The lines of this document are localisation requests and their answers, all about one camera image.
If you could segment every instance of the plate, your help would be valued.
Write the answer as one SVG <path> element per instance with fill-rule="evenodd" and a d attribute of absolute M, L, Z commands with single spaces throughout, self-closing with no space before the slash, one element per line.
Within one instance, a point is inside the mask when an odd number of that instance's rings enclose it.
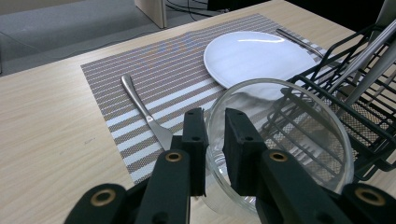
<path fill-rule="evenodd" d="M 234 32 L 211 41 L 204 53 L 210 76 L 228 89 L 253 78 L 288 80 L 316 65 L 289 40 L 260 32 Z"/>

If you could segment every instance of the table surface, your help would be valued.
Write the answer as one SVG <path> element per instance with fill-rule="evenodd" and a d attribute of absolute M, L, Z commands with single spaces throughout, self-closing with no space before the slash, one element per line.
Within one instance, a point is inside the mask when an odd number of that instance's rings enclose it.
<path fill-rule="evenodd" d="M 103 183 L 133 185 L 81 65 L 255 13 L 327 49 L 352 31 L 283 0 L 163 30 L 0 78 L 0 221 L 63 223 Z M 396 196 L 396 174 L 370 180 Z M 246 223 L 191 200 L 191 223 Z"/>

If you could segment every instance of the clear glass bowl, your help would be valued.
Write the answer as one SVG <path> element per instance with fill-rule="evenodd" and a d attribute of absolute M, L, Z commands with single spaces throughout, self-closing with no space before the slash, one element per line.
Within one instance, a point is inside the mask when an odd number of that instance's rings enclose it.
<path fill-rule="evenodd" d="M 317 96 L 287 81 L 260 78 L 232 86 L 210 108 L 205 203 L 235 217 L 257 214 L 254 197 L 230 186 L 222 152 L 225 108 L 247 114 L 268 148 L 291 153 L 314 180 L 334 192 L 353 177 L 352 149 L 340 120 Z"/>

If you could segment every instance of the gray floor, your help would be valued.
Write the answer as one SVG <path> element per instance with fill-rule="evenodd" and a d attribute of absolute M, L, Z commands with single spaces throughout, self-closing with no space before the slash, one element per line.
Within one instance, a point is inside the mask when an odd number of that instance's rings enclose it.
<path fill-rule="evenodd" d="M 187 5 L 187 0 L 172 2 Z M 190 1 L 190 7 L 206 5 Z M 214 14 L 205 10 L 200 12 Z M 196 20 L 205 18 L 193 17 Z M 189 13 L 169 7 L 167 19 L 168 28 L 193 22 Z M 2 15 L 0 76 L 159 31 L 161 29 L 134 5 L 134 0 L 85 0 Z"/>

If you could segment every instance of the placemat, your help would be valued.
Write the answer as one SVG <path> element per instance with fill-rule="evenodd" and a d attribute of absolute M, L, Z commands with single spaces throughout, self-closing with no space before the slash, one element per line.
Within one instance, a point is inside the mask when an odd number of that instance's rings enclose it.
<path fill-rule="evenodd" d="M 174 134 L 182 134 L 184 113 L 195 107 L 207 112 L 225 90 L 205 69 L 203 55 L 207 44 L 220 35 L 236 31 L 277 35 L 276 28 L 288 31 L 256 14 L 81 66 L 135 183 L 150 176 L 163 149 L 121 86 L 120 77 L 130 75 L 153 117 Z M 294 35 L 323 51 L 303 37 Z M 308 53 L 316 62 L 320 60 L 315 54 Z"/>

